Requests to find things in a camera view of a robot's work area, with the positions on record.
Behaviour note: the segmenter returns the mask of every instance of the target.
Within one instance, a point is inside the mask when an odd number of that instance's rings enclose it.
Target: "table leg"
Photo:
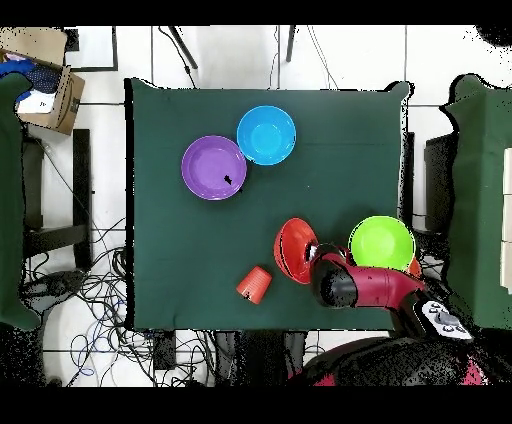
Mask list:
[[[176,40],[176,42],[178,43],[178,46],[180,46],[181,51],[187,57],[187,60],[190,62],[190,66],[192,66],[192,69],[197,69],[197,63],[194,60],[194,58],[192,57],[192,55],[190,54],[190,52],[188,51],[187,46],[185,46],[185,43],[183,42],[183,40],[180,37],[180,34],[176,30],[176,27],[170,26],[169,30],[171,31],[171,34],[174,37],[174,39]]]
[[[288,48],[286,49],[286,61],[292,61],[292,51],[293,51],[293,40],[295,38],[295,27],[297,25],[290,25],[290,32],[288,33]]]

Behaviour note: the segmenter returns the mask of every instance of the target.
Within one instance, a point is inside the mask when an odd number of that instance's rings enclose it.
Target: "red cup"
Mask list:
[[[267,291],[272,276],[259,266],[255,266],[240,282],[236,291],[247,300],[258,305]]]

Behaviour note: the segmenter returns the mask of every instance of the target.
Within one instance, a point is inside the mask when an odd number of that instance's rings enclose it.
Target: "red bowl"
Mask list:
[[[315,233],[307,222],[292,218],[279,230],[274,242],[274,259],[283,273],[300,284],[309,284],[307,250],[318,245]]]

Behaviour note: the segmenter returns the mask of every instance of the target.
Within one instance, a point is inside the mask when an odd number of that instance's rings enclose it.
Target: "green tablecloth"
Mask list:
[[[23,168],[21,123],[16,98],[30,89],[21,74],[0,78],[0,323],[22,330],[40,325],[38,315],[18,297],[23,264]]]
[[[447,281],[453,302],[482,327],[512,329],[512,296],[500,287],[504,149],[512,147],[512,90],[460,79],[447,111],[458,127]]]
[[[388,92],[163,90],[131,80],[134,120],[136,328],[391,329],[380,309],[329,310],[274,262],[274,238],[301,217],[320,241],[346,245],[370,215],[396,216],[400,107]],[[297,142],[276,166],[248,163],[243,191],[196,197],[181,178],[186,148],[204,135],[236,141],[249,109],[270,104],[295,122]],[[260,305],[235,287],[255,266],[273,275]]]

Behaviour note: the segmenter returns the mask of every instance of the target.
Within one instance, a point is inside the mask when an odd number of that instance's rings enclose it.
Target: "blue cloth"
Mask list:
[[[28,60],[8,60],[7,62],[0,63],[0,78],[3,78],[5,75],[7,75],[10,72],[19,72],[20,74],[25,75],[26,73],[30,72],[32,69],[34,69],[36,65]],[[25,93],[22,93],[17,99],[17,102],[21,102],[22,100],[26,99],[30,96],[30,91],[26,91]]]
[[[34,86],[33,89],[45,94],[53,94],[57,91],[60,75],[60,72],[39,64],[25,74]]]

